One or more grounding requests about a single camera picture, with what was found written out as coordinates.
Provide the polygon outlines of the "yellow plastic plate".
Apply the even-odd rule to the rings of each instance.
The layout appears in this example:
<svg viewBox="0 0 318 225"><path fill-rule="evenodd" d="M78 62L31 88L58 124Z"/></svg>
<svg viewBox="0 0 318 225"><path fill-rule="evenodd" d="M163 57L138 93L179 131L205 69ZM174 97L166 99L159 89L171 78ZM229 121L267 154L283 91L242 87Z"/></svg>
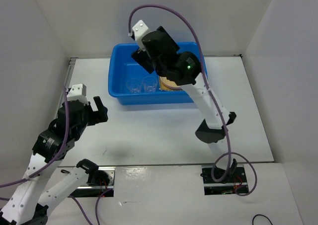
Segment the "yellow plastic plate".
<svg viewBox="0 0 318 225"><path fill-rule="evenodd" d="M168 80L166 77L160 76L160 81L163 83L164 86L170 89L180 89L180 86L178 86L175 82Z"/></svg>

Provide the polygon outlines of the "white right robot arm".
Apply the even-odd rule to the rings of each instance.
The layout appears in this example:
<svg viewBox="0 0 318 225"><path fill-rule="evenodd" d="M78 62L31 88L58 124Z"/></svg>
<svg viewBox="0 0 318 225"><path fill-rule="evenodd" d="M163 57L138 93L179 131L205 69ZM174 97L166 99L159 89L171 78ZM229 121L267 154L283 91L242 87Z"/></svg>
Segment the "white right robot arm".
<svg viewBox="0 0 318 225"><path fill-rule="evenodd" d="M150 30L140 20L129 35L139 47L131 54L132 59L148 73L155 72L174 82L202 113L204 120L195 132L196 137L207 144L224 139L224 126L232 124L236 114L224 108L205 84L206 74L197 56L189 51L179 52L180 47L161 26Z"/></svg>

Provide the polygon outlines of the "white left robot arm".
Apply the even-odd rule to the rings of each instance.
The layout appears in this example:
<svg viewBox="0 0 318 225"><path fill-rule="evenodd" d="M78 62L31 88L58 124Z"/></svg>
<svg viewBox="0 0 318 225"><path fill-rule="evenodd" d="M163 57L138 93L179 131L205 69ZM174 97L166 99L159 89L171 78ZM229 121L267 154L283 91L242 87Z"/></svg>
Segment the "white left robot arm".
<svg viewBox="0 0 318 225"><path fill-rule="evenodd" d="M107 122L108 109L100 97L94 97L97 110L90 103L69 100L58 110L57 118L39 134L30 163L14 194L0 210L2 225L44 225L52 211L79 186L101 180L94 162L80 160L55 186L46 185L66 154L74 147L88 126Z"/></svg>

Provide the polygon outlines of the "woven bamboo mat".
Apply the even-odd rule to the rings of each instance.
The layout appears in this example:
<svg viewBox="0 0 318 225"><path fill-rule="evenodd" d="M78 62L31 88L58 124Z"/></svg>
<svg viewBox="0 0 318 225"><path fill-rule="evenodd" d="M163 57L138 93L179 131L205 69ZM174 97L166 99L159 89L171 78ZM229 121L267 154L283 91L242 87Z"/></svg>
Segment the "woven bamboo mat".
<svg viewBox="0 0 318 225"><path fill-rule="evenodd" d="M159 76L159 88L162 91L182 91L180 86L178 86L175 82L161 76Z"/></svg>

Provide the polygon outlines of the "pink plastic plate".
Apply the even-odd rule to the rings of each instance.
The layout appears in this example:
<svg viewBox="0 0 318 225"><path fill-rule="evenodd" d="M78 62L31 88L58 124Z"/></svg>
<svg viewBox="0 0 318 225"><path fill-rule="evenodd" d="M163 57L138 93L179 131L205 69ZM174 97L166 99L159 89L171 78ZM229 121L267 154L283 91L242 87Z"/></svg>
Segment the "pink plastic plate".
<svg viewBox="0 0 318 225"><path fill-rule="evenodd" d="M165 84L164 82L160 83L161 89L166 91L180 91L180 86L176 85L174 82L170 84Z"/></svg>

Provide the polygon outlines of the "clear plastic cup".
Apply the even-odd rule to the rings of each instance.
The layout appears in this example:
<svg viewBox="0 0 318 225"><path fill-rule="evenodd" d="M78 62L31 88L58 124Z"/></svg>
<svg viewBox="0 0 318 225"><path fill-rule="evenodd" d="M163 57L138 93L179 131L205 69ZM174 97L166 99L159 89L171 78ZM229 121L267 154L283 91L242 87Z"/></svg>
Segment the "clear plastic cup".
<svg viewBox="0 0 318 225"><path fill-rule="evenodd" d="M155 92L158 80L155 76L146 76L142 80L144 92Z"/></svg>
<svg viewBox="0 0 318 225"><path fill-rule="evenodd" d="M131 78L126 82L126 87L130 93L140 93L142 91L142 81L139 78Z"/></svg>

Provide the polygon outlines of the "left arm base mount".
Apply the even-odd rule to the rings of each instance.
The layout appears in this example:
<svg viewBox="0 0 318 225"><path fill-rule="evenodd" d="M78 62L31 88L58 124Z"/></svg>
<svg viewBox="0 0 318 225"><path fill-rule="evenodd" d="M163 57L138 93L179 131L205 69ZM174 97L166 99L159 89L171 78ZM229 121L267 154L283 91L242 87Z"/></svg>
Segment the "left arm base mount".
<svg viewBox="0 0 318 225"><path fill-rule="evenodd" d="M71 195L75 198L97 198L108 190L103 197L113 197L115 167L100 167L99 172L90 176L88 181L79 186Z"/></svg>

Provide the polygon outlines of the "blue plastic bin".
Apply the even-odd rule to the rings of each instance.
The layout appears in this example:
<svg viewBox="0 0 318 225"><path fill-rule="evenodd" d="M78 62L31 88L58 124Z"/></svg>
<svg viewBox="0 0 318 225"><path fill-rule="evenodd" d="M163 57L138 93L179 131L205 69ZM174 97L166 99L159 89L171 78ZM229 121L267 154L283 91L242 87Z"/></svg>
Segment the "blue plastic bin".
<svg viewBox="0 0 318 225"><path fill-rule="evenodd" d="M191 103L192 99L184 91L162 91L157 85L155 92L130 93L126 82L131 78L141 81L146 76L167 77L173 82L193 83L199 73L206 69L200 64L200 53L194 42L178 43L178 58L168 71L154 71L149 74L132 58L131 54L139 47L137 44L118 44L113 48L108 74L108 92L122 105Z"/></svg>

